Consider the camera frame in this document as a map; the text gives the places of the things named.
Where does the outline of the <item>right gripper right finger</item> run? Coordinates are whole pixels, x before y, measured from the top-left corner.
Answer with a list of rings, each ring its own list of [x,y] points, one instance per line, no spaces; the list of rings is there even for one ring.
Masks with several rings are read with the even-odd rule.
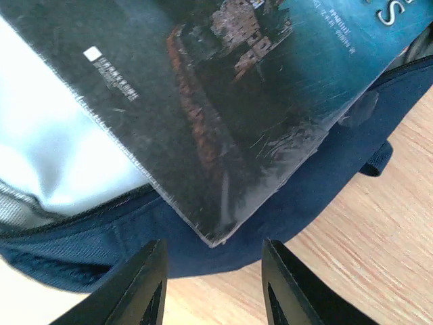
[[[316,276],[282,242],[263,242],[262,283],[269,324],[375,324]]]

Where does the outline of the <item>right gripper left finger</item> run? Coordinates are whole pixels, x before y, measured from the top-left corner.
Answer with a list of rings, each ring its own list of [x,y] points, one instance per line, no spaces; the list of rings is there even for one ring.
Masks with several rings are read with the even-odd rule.
[[[166,241],[150,241],[104,285],[52,323],[161,324],[167,275]]]

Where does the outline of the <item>navy blue student backpack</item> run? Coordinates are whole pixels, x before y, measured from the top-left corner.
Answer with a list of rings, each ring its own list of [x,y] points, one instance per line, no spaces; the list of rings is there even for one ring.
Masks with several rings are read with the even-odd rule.
[[[82,216],[1,236],[1,256],[30,278],[89,293],[147,242],[168,242],[170,278],[230,272],[261,258],[266,238],[287,242],[313,221],[357,174],[380,175],[392,156],[388,141],[432,85],[432,28],[412,42],[369,88],[312,155],[228,241],[216,248],[149,186],[123,194]]]

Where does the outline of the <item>dark blue hardcover book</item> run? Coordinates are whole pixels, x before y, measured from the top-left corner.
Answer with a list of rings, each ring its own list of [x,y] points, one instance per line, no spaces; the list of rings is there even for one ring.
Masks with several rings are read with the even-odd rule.
[[[431,1],[2,1],[1,180],[43,223],[147,184],[216,247],[431,23]]]

